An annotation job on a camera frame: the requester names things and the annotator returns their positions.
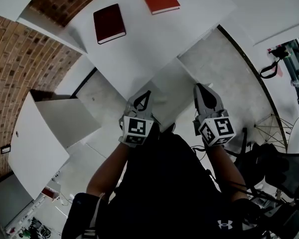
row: white shelf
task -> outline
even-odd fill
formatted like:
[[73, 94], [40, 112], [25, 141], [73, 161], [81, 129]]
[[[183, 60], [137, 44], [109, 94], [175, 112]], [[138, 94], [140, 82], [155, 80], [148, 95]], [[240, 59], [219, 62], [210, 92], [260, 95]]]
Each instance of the white shelf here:
[[46, 16], [28, 7], [24, 9], [16, 21], [51, 37], [81, 54], [85, 54], [85, 50], [62, 27], [52, 23]]
[[35, 102], [28, 93], [13, 131], [9, 165], [36, 199], [69, 158], [67, 149], [98, 128], [78, 99]]

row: desk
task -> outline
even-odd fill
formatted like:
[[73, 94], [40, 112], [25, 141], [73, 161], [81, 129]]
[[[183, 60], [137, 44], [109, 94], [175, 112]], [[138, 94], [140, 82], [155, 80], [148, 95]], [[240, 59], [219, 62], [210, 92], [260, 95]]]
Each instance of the desk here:
[[[178, 0], [180, 9], [152, 15], [144, 0], [94, 0], [64, 29], [127, 100], [177, 55], [215, 28], [236, 6], [230, 0]], [[127, 35], [99, 45], [93, 13], [118, 3]]]

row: gray floor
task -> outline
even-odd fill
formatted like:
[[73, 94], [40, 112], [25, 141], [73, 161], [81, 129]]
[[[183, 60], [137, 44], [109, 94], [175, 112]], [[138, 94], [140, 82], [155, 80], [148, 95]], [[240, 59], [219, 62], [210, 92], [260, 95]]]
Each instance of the gray floor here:
[[[237, 131], [236, 138], [226, 148], [240, 151], [243, 127], [248, 129], [248, 141], [262, 144], [264, 139], [254, 128], [254, 124], [272, 113], [272, 109], [260, 84], [231, 43], [215, 30], [206, 40], [197, 42], [179, 59], [197, 81], [204, 84], [212, 83], [213, 90], [222, 98]], [[91, 77], [77, 96], [101, 128], [85, 145], [79, 146], [79, 151], [74, 151], [69, 162], [60, 171], [58, 180], [61, 183], [61, 191], [67, 198], [70, 194], [75, 195], [85, 190], [94, 171], [119, 144], [118, 138], [122, 132], [118, 119], [126, 105], [124, 98], [100, 72]], [[176, 120], [175, 133], [182, 136], [190, 146], [202, 145], [201, 137], [194, 134], [194, 116], [195, 109], [192, 103]], [[205, 168], [212, 171], [207, 156], [201, 162]], [[70, 206], [45, 203], [37, 217], [43, 223], [47, 223], [47, 226], [60, 231], [65, 223], [65, 216], [55, 208], [56, 206], [68, 214]]]

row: under armour logo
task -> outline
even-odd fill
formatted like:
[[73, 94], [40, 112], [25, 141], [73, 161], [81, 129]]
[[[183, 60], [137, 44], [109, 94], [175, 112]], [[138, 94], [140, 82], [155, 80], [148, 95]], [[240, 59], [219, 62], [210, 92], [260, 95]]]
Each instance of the under armour logo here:
[[233, 223], [232, 221], [228, 221], [228, 223], [221, 223], [221, 221], [218, 221], [219, 224], [218, 226], [220, 229], [222, 229], [222, 227], [227, 227], [229, 230], [233, 228], [233, 226], [231, 225], [232, 223]]

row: logo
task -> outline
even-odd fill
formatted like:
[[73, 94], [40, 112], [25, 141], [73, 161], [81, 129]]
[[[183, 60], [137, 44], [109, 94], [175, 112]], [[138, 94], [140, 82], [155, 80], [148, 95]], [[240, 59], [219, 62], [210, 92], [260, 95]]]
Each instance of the logo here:
[[221, 223], [221, 221], [218, 221], [218, 226], [220, 229], [223, 229], [223, 227], [227, 227], [228, 230], [232, 229], [233, 226], [231, 225], [233, 222], [232, 221], [228, 221], [228, 223]]
[[146, 121], [140, 119], [130, 119], [129, 133], [145, 135]]
[[199, 132], [208, 144], [210, 144], [215, 139], [213, 132], [210, 130], [206, 123], [201, 127]]
[[234, 133], [228, 118], [215, 119], [215, 124], [219, 135], [227, 135]]

